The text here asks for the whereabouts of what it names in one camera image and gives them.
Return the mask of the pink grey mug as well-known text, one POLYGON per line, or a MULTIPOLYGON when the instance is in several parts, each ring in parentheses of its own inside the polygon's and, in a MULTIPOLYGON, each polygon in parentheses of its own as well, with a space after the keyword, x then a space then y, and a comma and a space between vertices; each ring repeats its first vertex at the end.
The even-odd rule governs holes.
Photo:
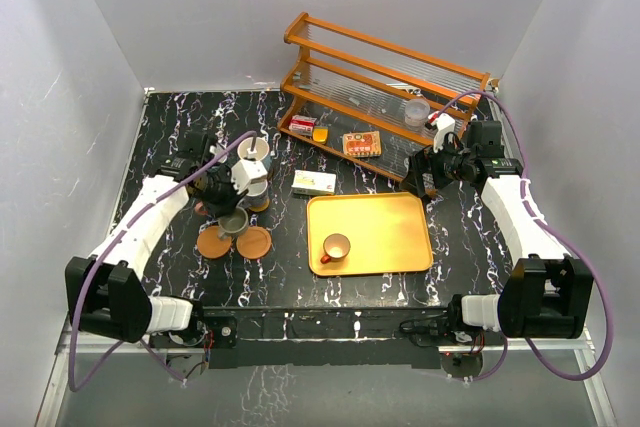
POLYGON ((204 206, 204 204, 202 202, 198 202, 195 207, 194 207, 194 211, 197 215, 200 216, 206 216, 207 215, 207 210, 204 206))

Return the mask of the small grey green cup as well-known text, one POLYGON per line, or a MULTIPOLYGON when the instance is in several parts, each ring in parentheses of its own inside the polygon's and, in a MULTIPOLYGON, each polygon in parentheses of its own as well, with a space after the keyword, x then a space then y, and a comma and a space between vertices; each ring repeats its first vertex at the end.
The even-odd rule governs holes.
POLYGON ((234 240, 243 235, 249 227, 249 215, 242 207, 236 207, 234 211, 218 219, 217 238, 220 240, 234 240))

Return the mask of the grey blue speckled mug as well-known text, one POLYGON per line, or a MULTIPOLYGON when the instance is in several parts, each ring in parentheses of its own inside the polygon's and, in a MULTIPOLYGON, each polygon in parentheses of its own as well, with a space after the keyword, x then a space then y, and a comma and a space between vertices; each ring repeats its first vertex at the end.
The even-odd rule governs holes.
POLYGON ((245 197, 246 207, 253 212, 264 211, 269 206, 268 181, 262 180, 249 186, 245 197))

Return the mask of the plain orange wooden coaster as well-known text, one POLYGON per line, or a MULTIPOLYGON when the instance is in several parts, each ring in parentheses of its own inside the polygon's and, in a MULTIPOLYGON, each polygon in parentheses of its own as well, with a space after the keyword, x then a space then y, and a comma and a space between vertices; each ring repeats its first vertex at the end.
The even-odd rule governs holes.
POLYGON ((198 236, 196 247, 202 257, 218 259, 226 255, 232 246, 232 239, 217 225, 209 226, 198 236))

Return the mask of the light wooden ridged coaster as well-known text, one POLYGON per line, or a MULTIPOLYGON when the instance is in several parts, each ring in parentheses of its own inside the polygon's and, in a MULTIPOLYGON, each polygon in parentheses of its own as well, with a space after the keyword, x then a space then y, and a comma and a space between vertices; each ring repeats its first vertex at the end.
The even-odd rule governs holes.
POLYGON ((236 250, 244 258, 257 260, 264 257, 271 249, 270 233, 263 227, 251 226, 236 240, 236 250))

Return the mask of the large blue mug front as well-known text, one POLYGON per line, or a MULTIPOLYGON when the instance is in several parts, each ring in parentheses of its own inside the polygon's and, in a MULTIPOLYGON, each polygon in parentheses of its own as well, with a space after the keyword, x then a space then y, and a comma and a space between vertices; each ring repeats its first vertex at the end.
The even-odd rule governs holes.
POLYGON ((264 138, 249 137, 244 139, 237 147, 237 155, 242 160, 261 162, 267 172, 271 170, 271 148, 264 138))

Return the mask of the small red orange cup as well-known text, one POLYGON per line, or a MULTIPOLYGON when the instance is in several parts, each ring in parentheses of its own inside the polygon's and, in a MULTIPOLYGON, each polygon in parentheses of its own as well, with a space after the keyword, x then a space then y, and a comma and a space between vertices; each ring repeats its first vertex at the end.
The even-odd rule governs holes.
POLYGON ((323 242, 323 256, 320 259, 322 264, 339 261, 345 258, 351 250, 349 239, 340 233, 327 236, 323 242))

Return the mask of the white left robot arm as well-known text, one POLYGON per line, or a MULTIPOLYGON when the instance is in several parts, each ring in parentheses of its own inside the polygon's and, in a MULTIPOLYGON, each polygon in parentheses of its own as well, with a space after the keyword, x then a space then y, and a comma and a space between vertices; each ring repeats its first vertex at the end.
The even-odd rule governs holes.
POLYGON ((206 213, 231 213, 243 197, 216 140, 190 133, 178 150, 162 158, 113 232, 86 258, 65 268, 69 316, 75 332, 134 343, 147 334, 172 332, 194 346, 207 323, 194 304, 174 296, 150 296, 142 279, 157 243, 190 200, 206 213))

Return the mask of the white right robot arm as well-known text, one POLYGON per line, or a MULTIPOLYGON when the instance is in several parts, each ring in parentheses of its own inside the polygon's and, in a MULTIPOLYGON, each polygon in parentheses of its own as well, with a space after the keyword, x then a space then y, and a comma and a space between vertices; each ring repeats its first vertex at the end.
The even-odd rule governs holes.
POLYGON ((541 227, 541 216, 522 197, 524 168, 506 157, 500 123, 475 121, 465 140, 447 114, 431 115, 426 126, 433 143, 409 157, 402 189, 427 199, 455 181, 468 183, 492 213, 513 263, 501 293, 453 298, 447 335, 460 344, 471 342, 481 329, 509 338, 579 337, 593 276, 541 227))

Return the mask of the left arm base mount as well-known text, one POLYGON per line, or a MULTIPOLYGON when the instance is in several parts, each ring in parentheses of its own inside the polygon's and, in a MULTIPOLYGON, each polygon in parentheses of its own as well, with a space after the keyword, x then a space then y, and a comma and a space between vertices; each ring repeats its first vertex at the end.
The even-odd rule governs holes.
POLYGON ((237 328, 231 315, 197 314, 186 330, 150 334, 148 345, 167 368, 182 377, 196 376, 210 368, 218 350, 227 353, 236 347, 237 328))

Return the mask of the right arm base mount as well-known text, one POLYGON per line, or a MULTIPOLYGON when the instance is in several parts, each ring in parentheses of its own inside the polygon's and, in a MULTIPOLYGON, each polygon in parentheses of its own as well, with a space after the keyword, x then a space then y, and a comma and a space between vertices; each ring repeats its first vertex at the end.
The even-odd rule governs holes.
POLYGON ((462 345, 468 346, 464 355, 480 354, 486 345, 485 332, 482 327, 463 321, 462 299, 462 295, 456 294, 440 312, 429 311, 401 321, 399 334, 421 348, 430 345, 462 345))

